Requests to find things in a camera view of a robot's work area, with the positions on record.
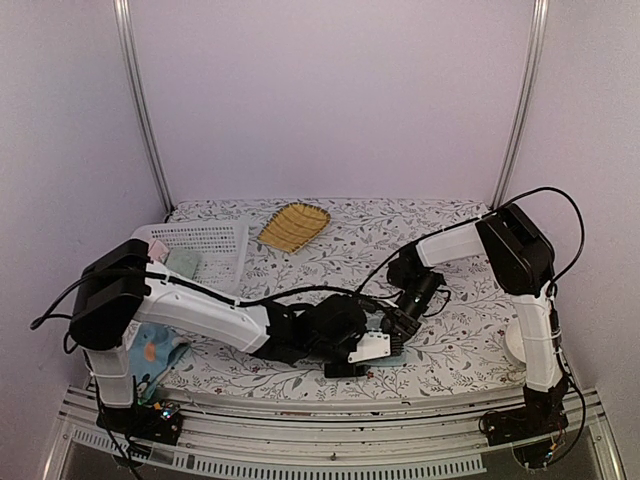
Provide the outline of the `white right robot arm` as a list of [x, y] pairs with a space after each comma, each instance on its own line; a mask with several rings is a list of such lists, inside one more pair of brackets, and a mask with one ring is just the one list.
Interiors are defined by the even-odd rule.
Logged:
[[558, 322], [551, 283], [555, 252], [542, 231], [516, 204], [452, 225], [399, 251], [387, 282], [402, 291], [398, 306], [406, 318], [425, 313], [444, 277], [433, 271], [449, 261], [484, 254], [499, 287], [516, 309], [526, 365], [526, 387], [548, 393], [562, 379], [556, 361]]

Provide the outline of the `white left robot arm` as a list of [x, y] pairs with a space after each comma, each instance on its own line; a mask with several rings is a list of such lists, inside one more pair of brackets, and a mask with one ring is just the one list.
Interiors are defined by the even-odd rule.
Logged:
[[130, 239], [82, 273], [69, 333], [89, 357], [102, 403], [128, 434], [148, 426], [134, 397], [134, 375], [123, 335], [132, 321], [197, 333], [259, 359], [288, 365], [320, 359], [328, 378], [358, 377], [349, 362], [366, 333], [366, 316], [351, 295], [320, 304], [233, 299], [171, 273], [152, 261], [147, 243]]

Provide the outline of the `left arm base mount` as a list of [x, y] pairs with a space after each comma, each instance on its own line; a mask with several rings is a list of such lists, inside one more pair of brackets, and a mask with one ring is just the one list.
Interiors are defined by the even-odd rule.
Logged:
[[127, 408], [107, 407], [97, 398], [97, 425], [106, 431], [118, 433], [127, 439], [147, 440], [176, 446], [182, 431], [183, 416], [180, 406], [173, 402], [153, 405], [133, 403]]

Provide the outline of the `light blue towel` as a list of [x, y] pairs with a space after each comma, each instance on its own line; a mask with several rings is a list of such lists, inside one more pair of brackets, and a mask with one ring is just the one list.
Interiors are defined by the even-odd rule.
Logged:
[[380, 331], [390, 337], [391, 353], [389, 356], [369, 360], [372, 367], [398, 367], [406, 362], [403, 333], [396, 328], [386, 315], [374, 315], [368, 318], [369, 330]]

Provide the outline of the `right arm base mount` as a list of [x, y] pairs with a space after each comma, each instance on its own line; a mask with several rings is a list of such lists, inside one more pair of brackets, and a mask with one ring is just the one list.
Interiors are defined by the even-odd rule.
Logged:
[[546, 392], [524, 386], [524, 405], [509, 410], [486, 412], [479, 419], [479, 431], [490, 446], [559, 433], [569, 424], [563, 405], [568, 389], [565, 381]]

